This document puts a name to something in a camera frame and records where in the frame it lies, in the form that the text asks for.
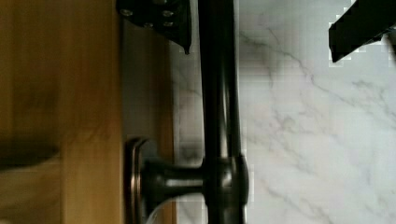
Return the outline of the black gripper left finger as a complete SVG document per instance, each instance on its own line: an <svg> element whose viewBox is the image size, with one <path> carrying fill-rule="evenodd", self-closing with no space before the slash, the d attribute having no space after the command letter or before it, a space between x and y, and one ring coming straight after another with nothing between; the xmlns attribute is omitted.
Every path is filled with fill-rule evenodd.
<svg viewBox="0 0 396 224"><path fill-rule="evenodd" d="M116 9L125 20L153 29L190 53L190 0L117 0Z"/></svg>

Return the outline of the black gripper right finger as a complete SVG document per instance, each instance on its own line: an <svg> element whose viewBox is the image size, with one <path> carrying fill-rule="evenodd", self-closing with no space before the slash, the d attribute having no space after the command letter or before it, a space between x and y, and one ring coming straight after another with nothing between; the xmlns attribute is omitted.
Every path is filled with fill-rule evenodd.
<svg viewBox="0 0 396 224"><path fill-rule="evenodd" d="M394 31L396 0L356 0L329 28L332 61L340 61L354 50Z"/></svg>

